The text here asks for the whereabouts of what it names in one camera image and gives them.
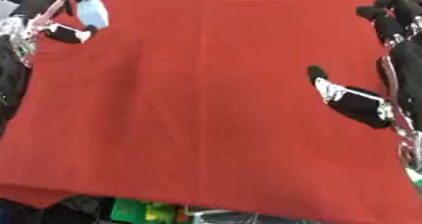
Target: red cloth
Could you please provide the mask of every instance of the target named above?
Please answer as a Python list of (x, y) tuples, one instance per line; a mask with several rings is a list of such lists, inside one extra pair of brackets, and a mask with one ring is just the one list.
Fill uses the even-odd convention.
[(71, 193), (336, 224), (414, 224), (395, 135), (325, 106), (306, 77), (380, 90), (371, 0), (105, 0), (111, 27), (41, 43), (1, 143), (0, 194)]

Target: black fingertip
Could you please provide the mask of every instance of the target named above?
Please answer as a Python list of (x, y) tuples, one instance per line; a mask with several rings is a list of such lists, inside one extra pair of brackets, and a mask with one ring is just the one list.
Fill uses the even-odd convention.
[(93, 25), (93, 24), (89, 24), (87, 25), (87, 27), (85, 28), (86, 31), (89, 31), (91, 33), (92, 36), (96, 35), (98, 33), (98, 28)]
[(318, 78), (328, 79), (328, 74), (319, 66), (308, 67), (308, 77), (311, 84), (314, 86)]
[(363, 17), (369, 21), (374, 21), (380, 16), (387, 15), (387, 12), (382, 8), (376, 7), (357, 7), (356, 14), (360, 17)]
[(377, 8), (391, 8), (397, 0), (375, 0), (374, 6)]

